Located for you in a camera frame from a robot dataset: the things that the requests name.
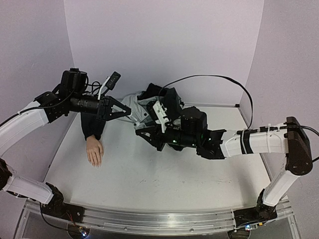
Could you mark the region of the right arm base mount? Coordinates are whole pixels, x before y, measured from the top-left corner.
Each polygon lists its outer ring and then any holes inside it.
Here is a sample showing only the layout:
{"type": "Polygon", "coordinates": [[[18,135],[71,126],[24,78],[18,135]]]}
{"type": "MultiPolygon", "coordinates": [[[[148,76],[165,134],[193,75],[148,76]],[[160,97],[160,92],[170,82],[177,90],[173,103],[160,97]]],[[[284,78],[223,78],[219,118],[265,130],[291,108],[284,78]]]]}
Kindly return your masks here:
{"type": "Polygon", "coordinates": [[[277,218],[276,207],[268,206],[263,203],[262,197],[264,191],[264,189],[261,191],[256,206],[234,211],[236,228],[242,228],[251,224],[265,223],[277,218]]]}

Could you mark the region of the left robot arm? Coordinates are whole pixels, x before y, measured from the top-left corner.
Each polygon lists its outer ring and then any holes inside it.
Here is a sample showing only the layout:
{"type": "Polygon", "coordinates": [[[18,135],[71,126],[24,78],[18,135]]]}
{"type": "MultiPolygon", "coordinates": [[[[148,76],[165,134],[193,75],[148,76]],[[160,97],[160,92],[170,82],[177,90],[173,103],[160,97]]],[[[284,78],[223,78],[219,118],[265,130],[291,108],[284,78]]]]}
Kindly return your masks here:
{"type": "MultiPolygon", "coordinates": [[[[4,155],[13,145],[34,130],[52,123],[70,112],[94,115],[98,121],[110,121],[131,115],[131,109],[111,96],[99,92],[86,94],[88,76],[77,68],[66,70],[61,83],[52,92],[36,97],[26,108],[0,125],[0,153],[4,155]]],[[[0,161],[0,188],[5,192],[36,200],[47,205],[54,216],[61,218],[67,206],[58,198],[59,190],[43,182],[20,176],[2,159],[0,161]]]]}

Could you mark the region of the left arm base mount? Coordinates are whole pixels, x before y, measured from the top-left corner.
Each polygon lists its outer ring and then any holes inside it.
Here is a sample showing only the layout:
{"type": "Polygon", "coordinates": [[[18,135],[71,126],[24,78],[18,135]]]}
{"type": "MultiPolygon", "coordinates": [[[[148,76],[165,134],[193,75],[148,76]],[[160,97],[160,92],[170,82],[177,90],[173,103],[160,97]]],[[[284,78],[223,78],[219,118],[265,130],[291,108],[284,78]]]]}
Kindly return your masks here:
{"type": "Polygon", "coordinates": [[[65,203],[64,196],[57,187],[50,183],[45,184],[50,188],[53,197],[47,204],[41,204],[40,209],[42,213],[64,220],[72,220],[75,223],[81,223],[85,209],[81,206],[65,203]]]}

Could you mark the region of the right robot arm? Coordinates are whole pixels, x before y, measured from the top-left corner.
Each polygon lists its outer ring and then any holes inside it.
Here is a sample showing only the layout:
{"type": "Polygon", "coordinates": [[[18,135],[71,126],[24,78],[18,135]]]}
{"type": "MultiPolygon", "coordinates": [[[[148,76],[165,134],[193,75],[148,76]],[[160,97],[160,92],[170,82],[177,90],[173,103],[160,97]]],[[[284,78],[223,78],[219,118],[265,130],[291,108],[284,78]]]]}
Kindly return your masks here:
{"type": "Polygon", "coordinates": [[[260,153],[282,153],[286,164],[280,173],[261,192],[258,204],[275,207],[293,183],[307,175],[313,168],[311,146],[305,130],[295,117],[288,117],[278,125],[262,126],[243,130],[209,130],[207,115],[196,107],[181,111],[180,124],[168,118],[162,107],[154,106],[156,124],[137,129],[136,135],[142,137],[158,151],[166,144],[196,149],[197,155],[219,160],[228,157],[260,153]]]}

